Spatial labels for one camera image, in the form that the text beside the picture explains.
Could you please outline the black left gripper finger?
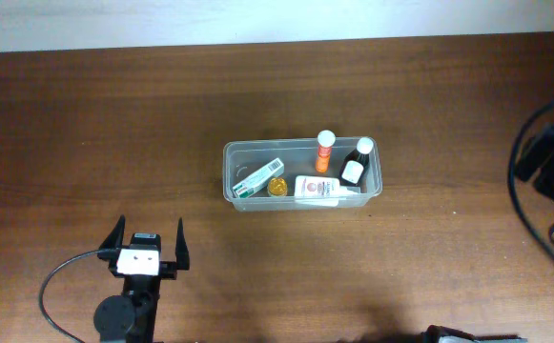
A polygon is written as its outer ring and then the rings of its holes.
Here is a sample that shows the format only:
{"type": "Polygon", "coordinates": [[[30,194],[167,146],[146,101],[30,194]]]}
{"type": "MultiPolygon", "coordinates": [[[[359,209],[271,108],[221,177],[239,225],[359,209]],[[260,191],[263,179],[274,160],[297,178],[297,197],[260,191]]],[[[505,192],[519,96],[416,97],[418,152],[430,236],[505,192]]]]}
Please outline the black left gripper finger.
{"type": "Polygon", "coordinates": [[[114,228],[104,239],[104,241],[99,246],[100,250],[106,249],[117,249],[122,246],[122,241],[124,237],[126,218],[124,215],[120,215],[114,228]]]}
{"type": "Polygon", "coordinates": [[[182,218],[179,218],[177,223],[174,252],[176,268],[180,271],[188,271],[190,269],[190,253],[184,235],[182,218]]]}

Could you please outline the white Panadol medicine box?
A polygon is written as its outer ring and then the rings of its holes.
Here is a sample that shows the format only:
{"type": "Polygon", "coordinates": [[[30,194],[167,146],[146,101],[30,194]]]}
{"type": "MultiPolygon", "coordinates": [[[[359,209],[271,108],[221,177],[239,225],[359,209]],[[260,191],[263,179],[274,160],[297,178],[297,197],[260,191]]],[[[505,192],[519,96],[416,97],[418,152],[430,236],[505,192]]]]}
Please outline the white Panadol medicine box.
{"type": "Polygon", "coordinates": [[[284,173],[284,163],[275,158],[232,187],[236,198],[248,198],[264,189],[273,177],[284,173]]]}

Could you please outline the small gold lid jar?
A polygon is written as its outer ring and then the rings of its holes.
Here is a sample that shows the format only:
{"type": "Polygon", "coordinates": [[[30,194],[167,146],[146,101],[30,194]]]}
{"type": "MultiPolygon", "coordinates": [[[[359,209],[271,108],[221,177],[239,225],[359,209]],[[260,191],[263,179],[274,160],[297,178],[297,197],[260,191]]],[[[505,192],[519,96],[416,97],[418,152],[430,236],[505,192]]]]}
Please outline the small gold lid jar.
{"type": "Polygon", "coordinates": [[[288,193],[288,185],[283,177],[273,177],[267,185],[267,192],[271,197],[282,197],[288,193]]]}

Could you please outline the white lotion bottle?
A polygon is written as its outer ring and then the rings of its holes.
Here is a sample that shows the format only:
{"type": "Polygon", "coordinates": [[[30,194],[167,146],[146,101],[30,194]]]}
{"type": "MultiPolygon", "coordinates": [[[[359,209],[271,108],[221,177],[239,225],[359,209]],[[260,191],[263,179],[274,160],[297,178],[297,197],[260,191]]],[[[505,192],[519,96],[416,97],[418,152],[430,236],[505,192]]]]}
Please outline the white lotion bottle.
{"type": "Polygon", "coordinates": [[[336,207],[341,196],[357,194],[360,194],[360,187],[341,186],[337,178],[305,175],[296,177],[294,198],[303,205],[336,207]]]}

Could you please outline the orange tube white cap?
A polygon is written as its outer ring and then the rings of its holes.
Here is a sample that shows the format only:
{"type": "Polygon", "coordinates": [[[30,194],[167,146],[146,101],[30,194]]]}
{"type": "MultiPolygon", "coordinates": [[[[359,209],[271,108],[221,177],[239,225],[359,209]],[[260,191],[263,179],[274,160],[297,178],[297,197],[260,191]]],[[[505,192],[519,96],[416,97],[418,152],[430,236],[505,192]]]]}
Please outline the orange tube white cap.
{"type": "Polygon", "coordinates": [[[315,169],[319,173],[326,173],[329,168],[329,162],[333,145],[336,142],[336,136],[332,131],[324,130],[318,134],[318,156],[315,169]]]}

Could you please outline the dark syrup bottle white cap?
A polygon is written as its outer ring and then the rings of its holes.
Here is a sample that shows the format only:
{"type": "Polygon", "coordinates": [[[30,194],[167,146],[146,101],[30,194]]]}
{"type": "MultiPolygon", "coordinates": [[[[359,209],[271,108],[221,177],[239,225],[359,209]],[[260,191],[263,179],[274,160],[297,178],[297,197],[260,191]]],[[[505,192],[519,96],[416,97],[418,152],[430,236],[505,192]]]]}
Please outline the dark syrup bottle white cap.
{"type": "Polygon", "coordinates": [[[357,187],[361,178],[364,176],[368,164],[369,156],[374,148],[374,143],[369,137],[359,139],[355,149],[351,151],[344,159],[339,172],[339,181],[344,186],[357,187]]]}

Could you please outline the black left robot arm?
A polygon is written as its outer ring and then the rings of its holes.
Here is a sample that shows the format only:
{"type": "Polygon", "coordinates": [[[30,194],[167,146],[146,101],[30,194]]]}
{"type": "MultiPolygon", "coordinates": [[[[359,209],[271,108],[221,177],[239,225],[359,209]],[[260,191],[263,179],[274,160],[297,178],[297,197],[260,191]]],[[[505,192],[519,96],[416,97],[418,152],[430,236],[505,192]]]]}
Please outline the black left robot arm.
{"type": "Polygon", "coordinates": [[[190,269],[190,254],[183,222],[177,223],[175,260],[162,261],[161,237],[138,232],[128,245],[123,243],[125,217],[99,246],[98,258],[123,280],[122,292],[104,299],[96,308],[93,324],[101,342],[152,342],[163,280],[175,280],[179,271],[190,269]]]}

